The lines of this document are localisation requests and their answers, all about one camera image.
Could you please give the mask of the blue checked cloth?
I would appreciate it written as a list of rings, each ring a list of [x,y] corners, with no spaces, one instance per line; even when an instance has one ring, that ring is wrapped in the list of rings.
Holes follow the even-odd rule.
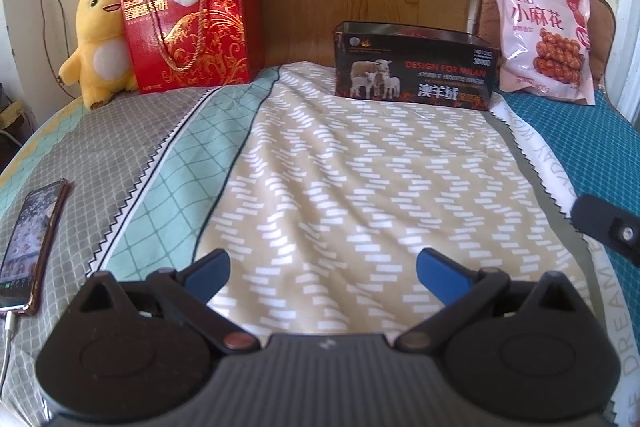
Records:
[[[601,91],[595,106],[555,102],[524,92],[497,90],[495,94],[546,141],[577,195],[600,197],[639,217],[639,133]],[[596,291],[593,273],[588,273],[593,266],[586,242],[566,223],[562,225],[558,216],[549,219],[560,228],[566,248],[584,271],[591,291]],[[639,343],[639,268],[612,249],[605,250]]]

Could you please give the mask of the patterned patchwork bed sheet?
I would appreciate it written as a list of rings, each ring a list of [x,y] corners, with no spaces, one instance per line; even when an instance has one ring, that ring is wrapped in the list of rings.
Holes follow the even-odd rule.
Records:
[[[29,192],[61,179],[40,309],[1,343],[1,402],[28,425],[47,414],[36,356],[94,271],[138,281],[222,248],[231,277],[213,308],[258,338],[394,338],[442,306],[416,280],[425,247],[517,280],[565,273],[620,356],[615,421],[638,424],[639,343],[608,248],[573,228],[580,195],[500,94],[486,112],[352,100],[332,69],[300,62],[246,86],[73,101],[2,172],[2,236]],[[551,216],[586,242],[596,291]]]

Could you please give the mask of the smartphone with red case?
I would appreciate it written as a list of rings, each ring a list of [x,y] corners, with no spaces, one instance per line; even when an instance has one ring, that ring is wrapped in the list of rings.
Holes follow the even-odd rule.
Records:
[[[1,313],[35,314],[70,182],[61,179],[31,191],[6,246],[1,263]]]

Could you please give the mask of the brown seat cushion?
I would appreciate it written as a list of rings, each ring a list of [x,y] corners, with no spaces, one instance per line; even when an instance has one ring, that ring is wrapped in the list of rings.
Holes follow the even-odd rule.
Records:
[[[605,71],[608,66],[615,37],[615,15],[605,0],[589,0],[590,17],[588,34],[591,44],[590,70],[594,87],[604,89]],[[478,0],[474,17],[473,34],[484,39],[494,48],[500,48],[500,20],[496,0]]]

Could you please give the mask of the pink fried dough snack bag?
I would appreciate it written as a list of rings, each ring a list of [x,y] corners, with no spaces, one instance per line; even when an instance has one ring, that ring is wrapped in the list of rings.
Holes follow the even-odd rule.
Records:
[[[499,89],[594,104],[589,0],[496,0],[502,64]]]

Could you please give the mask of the black open cardboard box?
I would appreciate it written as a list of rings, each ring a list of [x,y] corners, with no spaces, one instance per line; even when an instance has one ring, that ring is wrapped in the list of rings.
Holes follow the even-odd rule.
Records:
[[[498,50],[460,31],[349,20],[334,52],[343,98],[486,110],[497,79]]]

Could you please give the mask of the yellow duck plush toy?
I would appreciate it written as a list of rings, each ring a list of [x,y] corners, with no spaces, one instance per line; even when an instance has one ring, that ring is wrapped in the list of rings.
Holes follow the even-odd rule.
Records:
[[[77,48],[58,70],[65,86],[78,82],[86,109],[106,105],[138,83],[125,36],[120,0],[79,0]]]

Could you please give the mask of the red gift box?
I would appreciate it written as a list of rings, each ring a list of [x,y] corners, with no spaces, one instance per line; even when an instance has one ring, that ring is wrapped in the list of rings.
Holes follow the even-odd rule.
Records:
[[[251,82],[265,66],[259,0],[120,0],[142,93]]]

